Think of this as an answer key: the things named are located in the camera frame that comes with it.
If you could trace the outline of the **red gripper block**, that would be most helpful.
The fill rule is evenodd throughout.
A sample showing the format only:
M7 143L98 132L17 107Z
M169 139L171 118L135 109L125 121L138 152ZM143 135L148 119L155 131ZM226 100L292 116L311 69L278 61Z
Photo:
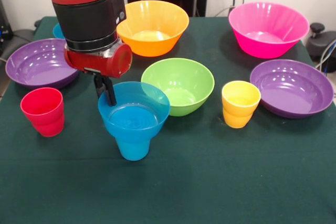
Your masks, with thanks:
M116 43L107 50L94 53L75 52L65 47L64 56L66 63L74 69L106 76L94 75L93 81L97 97L100 98L105 92L108 105L116 105L116 96L109 77L120 78L129 71L132 63L130 46L124 43Z

